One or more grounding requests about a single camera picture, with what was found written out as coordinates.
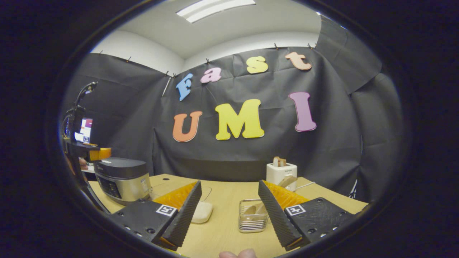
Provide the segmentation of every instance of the desk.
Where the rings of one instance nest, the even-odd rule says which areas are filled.
[[[150,177],[154,198],[194,181],[196,180],[168,174]],[[111,213],[124,207],[105,195],[98,182],[89,183],[97,197]],[[300,177],[297,180],[297,187],[309,183],[311,181]],[[205,200],[205,202],[213,204],[212,215],[206,223],[191,223],[183,247],[178,248],[178,253],[190,258],[216,258],[218,253],[222,251],[238,254],[247,248],[253,248],[258,258],[276,257],[286,253],[285,249],[280,245],[270,221],[262,232],[239,232],[239,201],[243,199],[259,199],[258,182],[239,183],[201,180],[201,186],[201,201]],[[361,211],[367,205],[365,202],[353,200],[318,184],[310,184],[299,188],[296,193],[309,200],[323,197],[352,214]]]

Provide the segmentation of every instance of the monitor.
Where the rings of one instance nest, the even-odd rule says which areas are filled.
[[[81,120],[81,130],[80,133],[75,133],[75,139],[80,142],[89,143],[89,138],[91,135],[91,118],[83,118]]]

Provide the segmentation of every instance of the wire basket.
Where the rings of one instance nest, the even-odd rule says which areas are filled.
[[[259,214],[245,214],[248,208],[258,203],[261,203],[261,199],[246,199],[239,202],[240,232],[260,232],[266,228],[266,224],[268,223],[268,213],[266,209],[263,210],[263,213]]]

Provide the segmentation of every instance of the purple letter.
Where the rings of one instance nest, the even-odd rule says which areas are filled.
[[[293,92],[288,95],[289,98],[295,102],[297,109],[298,123],[295,130],[298,132],[312,131],[316,128],[316,124],[311,117],[311,110],[309,109],[309,93],[307,92]]]

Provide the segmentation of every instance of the yellow letter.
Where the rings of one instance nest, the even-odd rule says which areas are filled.
[[[260,126],[260,117],[258,116],[258,106],[260,100],[246,100],[242,104],[239,115],[236,114],[230,104],[221,104],[215,107],[218,112],[218,134],[215,136],[217,140],[228,140],[231,134],[228,133],[227,126],[233,133],[235,138],[239,137],[242,126],[245,124],[242,136],[244,138],[258,138],[264,135],[264,131]]]
[[[265,63],[266,59],[262,56],[254,56],[247,59],[246,64],[248,65],[247,71],[249,73],[262,73],[268,69],[268,64]]]

